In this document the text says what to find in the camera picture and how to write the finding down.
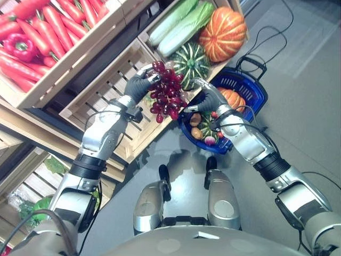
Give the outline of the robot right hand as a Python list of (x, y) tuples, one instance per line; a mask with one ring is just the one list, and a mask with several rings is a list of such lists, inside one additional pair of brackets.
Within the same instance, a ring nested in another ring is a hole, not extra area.
[(185, 113), (196, 113), (204, 111), (218, 111), (221, 115), (224, 112), (231, 109), (225, 97), (220, 93), (220, 91), (214, 87), (211, 83), (207, 82), (203, 78), (195, 77), (190, 80), (194, 85), (201, 88), (201, 91), (205, 93), (205, 97), (202, 102), (187, 106), (184, 108)]

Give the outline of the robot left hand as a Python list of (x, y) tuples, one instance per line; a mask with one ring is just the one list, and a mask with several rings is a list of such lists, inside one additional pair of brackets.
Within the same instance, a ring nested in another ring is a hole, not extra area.
[(129, 96), (135, 104), (138, 104), (143, 99), (152, 85), (160, 81), (160, 76), (158, 74), (152, 74), (151, 76), (146, 77), (147, 72), (151, 70), (153, 70), (152, 64), (143, 66), (127, 82), (124, 95)]

